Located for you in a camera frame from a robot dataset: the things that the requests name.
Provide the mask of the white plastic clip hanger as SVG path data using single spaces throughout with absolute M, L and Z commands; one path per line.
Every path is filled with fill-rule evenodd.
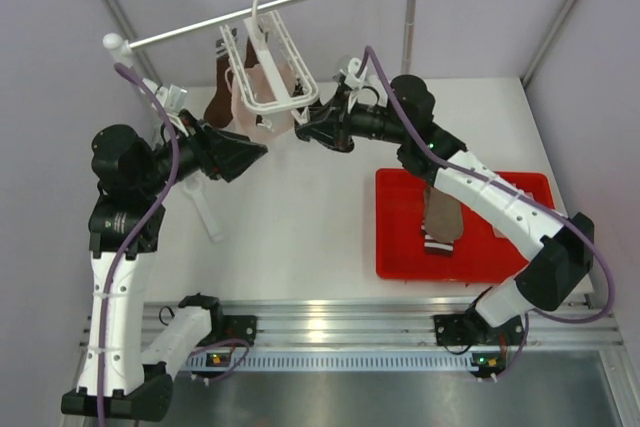
M 319 100 L 319 87 L 294 44 L 280 14 L 276 10 L 259 11 L 260 0 L 253 0 L 250 15 L 244 20 L 249 49 L 239 50 L 237 36 L 230 25 L 220 27 L 226 46 L 230 79 L 240 86 L 246 107 L 258 115 L 273 115 L 289 111 L 296 125 L 308 122 L 308 107 Z M 275 96 L 271 103 L 259 103 L 253 94 L 246 68 L 260 64 Z M 297 78 L 301 78 L 309 89 L 303 97 L 293 97 Z

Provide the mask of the taupe sock with striped cuff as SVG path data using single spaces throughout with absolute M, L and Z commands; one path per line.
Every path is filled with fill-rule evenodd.
M 451 244 L 464 232 L 459 201 L 433 187 L 424 191 L 424 230 L 436 242 Z

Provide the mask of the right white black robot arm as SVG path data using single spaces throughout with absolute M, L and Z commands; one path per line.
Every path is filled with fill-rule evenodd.
M 334 95 L 309 109 L 295 128 L 305 142 L 316 141 L 350 153 L 357 137 L 397 145 L 397 158 L 411 175 L 469 208 L 496 228 L 526 260 L 526 265 L 479 295 L 461 314 L 436 319 L 441 346 L 489 344 L 511 323 L 535 311 L 549 317 L 590 273 L 594 260 L 594 224 L 583 214 L 567 218 L 488 169 L 433 115 L 435 97 L 424 80 L 400 75 L 383 84 L 386 106 L 363 104 L 356 90 L 340 80 Z

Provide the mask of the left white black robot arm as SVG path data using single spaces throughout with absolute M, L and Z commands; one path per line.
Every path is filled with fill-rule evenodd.
M 164 331 L 142 348 L 148 280 L 159 247 L 164 199 L 202 172 L 231 182 L 268 152 L 248 137 L 190 120 L 184 134 L 153 148 L 128 125 L 100 131 L 91 143 L 99 197 L 89 219 L 93 303 L 89 341 L 76 386 L 61 399 L 65 415 L 158 422 L 174 379 L 196 351 L 252 344 L 231 330 L 218 298 L 196 293 L 178 304 Z

